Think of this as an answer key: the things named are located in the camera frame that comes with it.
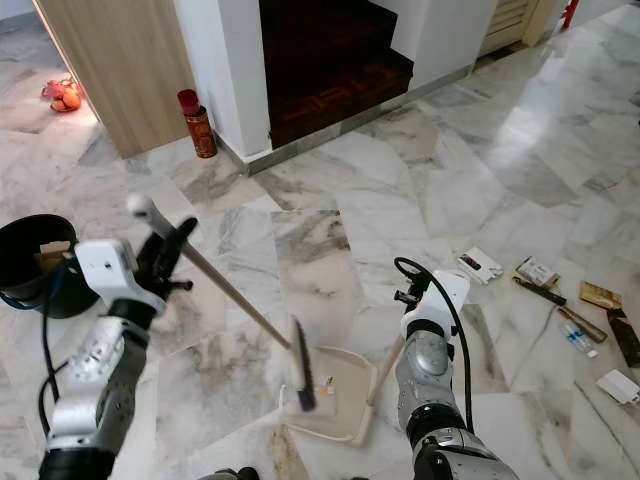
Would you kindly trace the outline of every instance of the water bottle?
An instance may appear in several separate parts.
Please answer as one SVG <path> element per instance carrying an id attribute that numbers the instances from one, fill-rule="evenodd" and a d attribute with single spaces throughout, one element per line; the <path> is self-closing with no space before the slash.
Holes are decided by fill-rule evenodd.
<path id="1" fill-rule="evenodd" d="M 580 330 L 575 323 L 569 320 L 562 320 L 560 322 L 560 331 L 565 334 L 567 340 L 569 340 L 574 347 L 582 353 L 585 353 L 587 357 L 593 358 L 598 355 L 598 352 L 593 347 L 591 340 L 589 340 L 585 333 Z"/>

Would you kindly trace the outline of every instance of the broom handle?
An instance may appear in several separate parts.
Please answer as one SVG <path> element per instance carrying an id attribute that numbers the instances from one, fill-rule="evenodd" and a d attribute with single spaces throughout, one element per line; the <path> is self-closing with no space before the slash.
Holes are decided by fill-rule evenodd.
<path id="1" fill-rule="evenodd" d="M 373 405 L 376 403 L 378 395 L 380 394 L 380 390 L 382 390 L 382 385 L 389 376 L 389 372 L 391 371 L 393 364 L 396 363 L 398 355 L 400 355 L 400 352 L 402 352 L 402 347 L 404 347 L 404 339 L 400 335 L 398 335 L 395 343 L 393 344 L 393 347 L 391 347 L 391 352 L 387 357 L 387 362 L 384 364 L 384 367 L 382 367 L 382 372 L 380 372 L 380 375 L 378 376 L 378 382 L 373 388 L 371 395 L 369 395 L 369 398 L 367 398 L 368 406 L 373 407 Z"/>
<path id="2" fill-rule="evenodd" d="M 144 195 L 130 195 L 127 200 L 127 208 L 129 212 L 143 220 L 151 229 L 162 238 L 165 238 L 173 230 L 173 225 L 167 220 L 162 213 L 156 208 L 153 200 Z M 233 286 L 229 281 L 211 263 L 204 258 L 198 250 L 189 242 L 184 244 L 182 253 L 191 263 L 200 269 L 209 280 L 215 283 L 220 290 L 226 293 L 236 305 L 245 311 L 253 320 L 264 328 L 273 339 L 278 342 L 285 350 L 289 350 L 291 343 L 286 340 L 280 332 L 278 332 L 264 316 L 258 312 L 249 301 Z"/>

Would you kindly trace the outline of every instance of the dustpan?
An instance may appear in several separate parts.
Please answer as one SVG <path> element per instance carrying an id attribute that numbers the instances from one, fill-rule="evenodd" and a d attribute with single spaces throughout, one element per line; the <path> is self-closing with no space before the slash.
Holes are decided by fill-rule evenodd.
<path id="1" fill-rule="evenodd" d="M 378 369 L 361 355 L 340 348 L 316 347 L 312 356 L 314 378 L 332 379 L 334 414 L 286 415 L 285 423 L 327 440 L 361 446 L 373 420 L 375 401 L 371 399 L 376 393 Z"/>

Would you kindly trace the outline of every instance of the wooden stair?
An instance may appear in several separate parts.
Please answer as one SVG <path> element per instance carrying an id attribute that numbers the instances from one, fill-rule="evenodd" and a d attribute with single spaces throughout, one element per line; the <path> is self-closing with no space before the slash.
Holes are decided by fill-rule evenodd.
<path id="1" fill-rule="evenodd" d="M 260 0 L 273 147 L 407 91 L 397 16 L 366 0 Z"/>

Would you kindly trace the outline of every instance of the red can lid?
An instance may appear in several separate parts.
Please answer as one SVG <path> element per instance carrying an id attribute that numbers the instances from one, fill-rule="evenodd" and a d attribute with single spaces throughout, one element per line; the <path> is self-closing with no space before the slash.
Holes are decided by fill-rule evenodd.
<path id="1" fill-rule="evenodd" d="M 178 101 L 185 115 L 195 115 L 200 110 L 198 94 L 191 89 L 179 91 Z"/>

